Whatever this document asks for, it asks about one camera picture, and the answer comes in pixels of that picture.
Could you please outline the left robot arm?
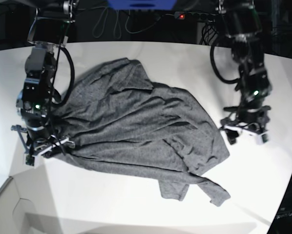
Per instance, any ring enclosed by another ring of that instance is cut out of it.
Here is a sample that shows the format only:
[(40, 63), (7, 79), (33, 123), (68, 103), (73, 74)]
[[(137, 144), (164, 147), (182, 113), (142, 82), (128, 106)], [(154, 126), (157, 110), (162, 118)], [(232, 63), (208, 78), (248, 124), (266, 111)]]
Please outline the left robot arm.
[[(241, 94), (237, 106), (225, 107), (230, 116), (222, 119), (221, 131), (226, 133), (228, 142), (233, 145), (242, 132), (256, 138), (258, 144), (268, 141), (268, 111), (271, 107), (263, 102), (272, 91), (264, 64), (264, 50), (260, 38), (261, 22), (252, 0), (220, 0), (216, 8), (222, 18), (225, 32), (211, 45), (210, 62), (214, 73), (225, 84), (234, 84)], [(218, 43), (231, 41), (231, 56), (238, 64), (239, 77), (232, 80), (223, 78), (217, 69), (214, 50)]]

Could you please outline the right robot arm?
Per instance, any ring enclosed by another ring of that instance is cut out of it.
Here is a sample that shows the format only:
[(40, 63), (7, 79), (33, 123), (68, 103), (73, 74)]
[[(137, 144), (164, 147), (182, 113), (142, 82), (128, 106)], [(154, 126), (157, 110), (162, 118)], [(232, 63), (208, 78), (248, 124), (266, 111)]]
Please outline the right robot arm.
[[(77, 0), (23, 0), (36, 9), (36, 15), (27, 40), (33, 45), (25, 62), (26, 78), (23, 89), (16, 100), (18, 114), (25, 127), (13, 125), (22, 139), (24, 162), (36, 167), (42, 157), (51, 157), (54, 151), (65, 152), (65, 144), (73, 144), (67, 136), (60, 137), (53, 126), (52, 108), (65, 105), (75, 81), (75, 68), (72, 58), (65, 48), (70, 24), (75, 22), (79, 5)], [(66, 55), (70, 66), (70, 83), (65, 97), (55, 89), (54, 82), (58, 70), (59, 54)]]

